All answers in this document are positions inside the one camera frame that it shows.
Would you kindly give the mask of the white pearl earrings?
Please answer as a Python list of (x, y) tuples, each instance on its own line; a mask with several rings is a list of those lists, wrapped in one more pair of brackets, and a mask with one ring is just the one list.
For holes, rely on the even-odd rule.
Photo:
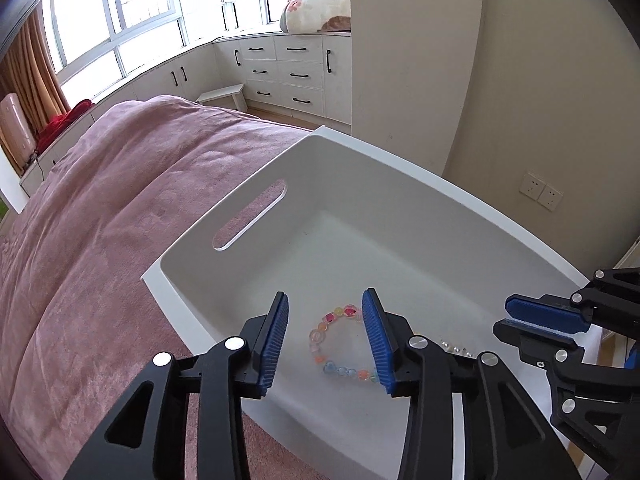
[(442, 340), (439, 344), (442, 350), (454, 356), (463, 356), (465, 359), (475, 358), (475, 353), (461, 344), (454, 344), (448, 340)]

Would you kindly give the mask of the pink plush bed blanket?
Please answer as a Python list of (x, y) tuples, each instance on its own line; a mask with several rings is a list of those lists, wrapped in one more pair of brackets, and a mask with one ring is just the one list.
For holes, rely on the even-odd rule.
[(104, 113), (1, 240), (1, 417), (43, 479), (64, 477), (142, 367), (186, 346), (143, 273), (302, 128), (176, 96)]

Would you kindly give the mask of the white plastic storage bin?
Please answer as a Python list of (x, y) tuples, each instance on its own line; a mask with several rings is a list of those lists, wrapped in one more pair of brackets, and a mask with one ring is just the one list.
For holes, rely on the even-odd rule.
[(273, 386), (244, 412), (331, 479), (393, 479), (408, 403), (326, 374), (310, 332), (374, 288), (384, 308), (435, 344), (498, 354), (544, 413), (544, 371), (492, 328), (514, 294), (567, 296), (585, 277), (475, 196), (405, 159), (328, 128), (305, 136), (192, 224), (144, 282), (188, 349), (201, 354), (264, 314), (290, 315)]

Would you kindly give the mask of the red cloth on sill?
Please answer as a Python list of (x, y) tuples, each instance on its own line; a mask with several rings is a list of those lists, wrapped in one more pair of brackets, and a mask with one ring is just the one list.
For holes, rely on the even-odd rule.
[(38, 133), (36, 139), (36, 153), (41, 155), (66, 129), (70, 128), (81, 116), (94, 107), (89, 99), (78, 102), (69, 112), (54, 116), (50, 122)]

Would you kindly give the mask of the pink appliance on sill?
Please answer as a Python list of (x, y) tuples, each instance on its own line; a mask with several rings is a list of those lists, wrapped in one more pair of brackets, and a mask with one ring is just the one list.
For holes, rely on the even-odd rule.
[(36, 142), (16, 93), (7, 94), (1, 101), (1, 130), (16, 160), (27, 165)]

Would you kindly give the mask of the white small step stool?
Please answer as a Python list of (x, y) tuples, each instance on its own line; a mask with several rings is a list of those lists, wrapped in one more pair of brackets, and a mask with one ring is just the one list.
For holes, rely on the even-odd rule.
[(244, 84), (232, 84), (232, 86), (204, 92), (196, 98), (196, 102), (206, 106), (221, 106), (222, 102), (230, 101), (234, 110), (246, 112), (248, 106), (243, 91)]

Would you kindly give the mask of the white drawer cabinet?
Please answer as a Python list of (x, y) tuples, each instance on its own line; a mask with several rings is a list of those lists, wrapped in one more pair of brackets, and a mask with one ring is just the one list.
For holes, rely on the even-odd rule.
[(270, 112), (352, 128), (352, 40), (349, 34), (258, 34), (220, 38), (180, 53), (118, 84), (78, 118), (18, 179), (35, 194), (53, 166), (114, 105), (172, 94), (191, 101), (202, 93), (244, 84), (246, 104)]

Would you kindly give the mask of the brown curtain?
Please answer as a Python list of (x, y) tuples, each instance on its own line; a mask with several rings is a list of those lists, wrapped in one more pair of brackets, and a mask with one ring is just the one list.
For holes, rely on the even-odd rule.
[(51, 122), (70, 111), (56, 78), (37, 4), (1, 59), (1, 97), (15, 93), (41, 154), (53, 142)]

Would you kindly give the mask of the floral rolled pillow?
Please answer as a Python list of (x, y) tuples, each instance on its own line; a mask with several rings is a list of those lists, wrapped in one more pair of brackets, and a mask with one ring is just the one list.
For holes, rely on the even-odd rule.
[(349, 32), (350, 0), (291, 0), (280, 18), (285, 34), (308, 35)]

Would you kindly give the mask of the white wall power socket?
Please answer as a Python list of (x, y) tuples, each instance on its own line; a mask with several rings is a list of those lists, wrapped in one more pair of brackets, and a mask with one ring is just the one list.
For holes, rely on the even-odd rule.
[(555, 211), (563, 199), (563, 194), (559, 190), (552, 188), (551, 185), (530, 172), (523, 177), (518, 192), (548, 211)]

